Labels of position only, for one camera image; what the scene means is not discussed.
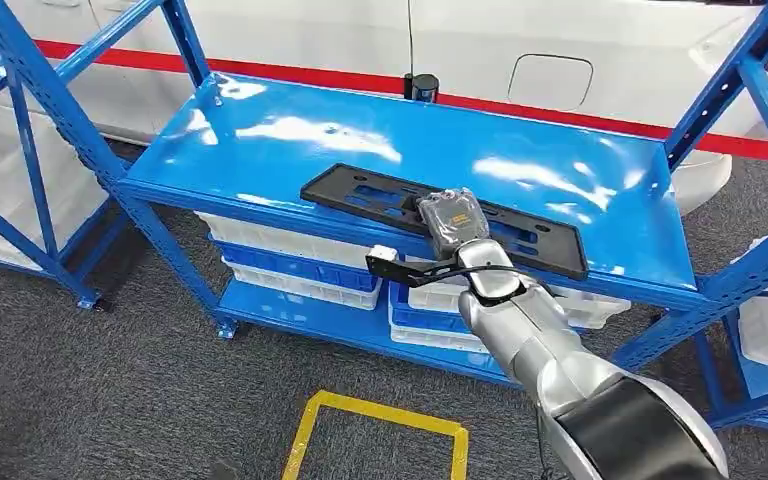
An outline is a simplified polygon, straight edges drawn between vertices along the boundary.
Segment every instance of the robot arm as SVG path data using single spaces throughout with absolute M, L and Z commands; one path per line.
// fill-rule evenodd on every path
M 466 274 L 471 288 L 459 299 L 464 321 L 537 405 L 543 434 L 572 478 L 727 478 L 722 446 L 690 404 L 663 383 L 584 348 L 554 297 L 516 272 L 501 246 L 482 233 L 486 229 L 472 223 L 486 225 L 480 208 L 467 205 L 456 216 L 472 218 L 452 221 L 451 207 L 457 202 L 463 207 L 464 197 L 475 200 L 464 190 L 420 201 L 435 251 L 450 255 L 446 261 L 420 272 L 416 264 L 398 262 L 394 250 L 378 246 L 367 257 L 370 271 L 413 286 L 440 278 L 441 270 Z M 466 241 L 453 223 L 468 227 Z

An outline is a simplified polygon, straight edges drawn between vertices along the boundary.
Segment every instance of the gray carpet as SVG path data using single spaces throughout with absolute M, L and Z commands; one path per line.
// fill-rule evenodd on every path
M 205 227 L 160 213 L 218 289 L 228 272 Z M 726 188 L 685 226 L 700 272 L 742 253 L 768 232 L 768 163 L 736 161 Z M 280 478 L 320 389 L 460 422 L 469 478 L 538 478 L 532 410 L 517 391 L 261 328 L 220 341 L 133 230 L 92 282 L 114 290 L 114 312 L 78 310 L 52 282 L 0 270 L 0 478 Z M 608 354 L 655 312 L 635 306 L 585 341 Z M 725 359 L 722 333 L 711 337 Z M 689 345 L 648 372 L 706 408 Z M 768 479 L 768 431 L 733 428 L 721 439 L 732 478 Z M 451 447 L 448 437 L 324 409 L 299 478 L 447 478 Z

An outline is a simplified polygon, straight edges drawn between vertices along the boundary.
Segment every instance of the white car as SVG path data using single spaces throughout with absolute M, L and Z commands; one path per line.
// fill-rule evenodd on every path
M 133 2 L 7 2 L 46 55 L 62 58 Z M 673 126 L 761 7 L 656 0 L 191 0 L 216 68 L 393 94 L 411 69 L 493 110 L 513 103 Z M 115 65 L 70 84 L 112 137 L 147 142 L 192 93 L 156 11 L 123 38 Z M 6 95 L 0 102 L 9 103 Z M 32 109 L 40 109 L 31 102 Z M 760 120 L 744 92 L 713 131 Z M 674 175 L 682 213 L 726 183 L 731 157 L 692 153 Z

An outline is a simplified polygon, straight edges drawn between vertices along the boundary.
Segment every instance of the yellow floor marking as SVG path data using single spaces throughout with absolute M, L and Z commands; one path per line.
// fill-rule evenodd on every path
M 299 476 L 299 469 L 310 442 L 310 435 L 313 433 L 313 425 L 316 423 L 316 415 L 319 413 L 319 407 L 323 406 L 453 437 L 451 480 L 466 480 L 469 432 L 459 423 L 324 390 L 317 392 L 305 405 L 302 421 L 299 423 L 296 438 L 293 440 L 293 448 L 287 458 L 287 466 L 284 467 L 282 480 L 296 480 Z

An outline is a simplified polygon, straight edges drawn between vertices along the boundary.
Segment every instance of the red stripe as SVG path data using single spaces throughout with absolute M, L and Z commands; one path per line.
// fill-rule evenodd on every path
M 79 46 L 51 40 L 35 40 L 35 42 L 46 57 L 55 59 L 68 57 Z M 186 72 L 181 57 L 178 55 L 140 50 L 111 48 L 102 54 L 96 63 L 164 72 Z M 286 80 L 322 87 L 347 88 L 378 93 L 398 94 L 402 92 L 402 79 L 399 77 L 222 59 L 208 59 L 208 65 L 211 69 L 222 72 Z M 457 95 L 440 94 L 438 101 L 445 105 L 657 139 L 667 138 L 671 130 L 668 127 L 658 125 L 627 122 L 580 113 L 559 112 Z M 765 140 L 709 133 L 702 138 L 696 148 L 709 152 L 768 160 L 768 141 Z

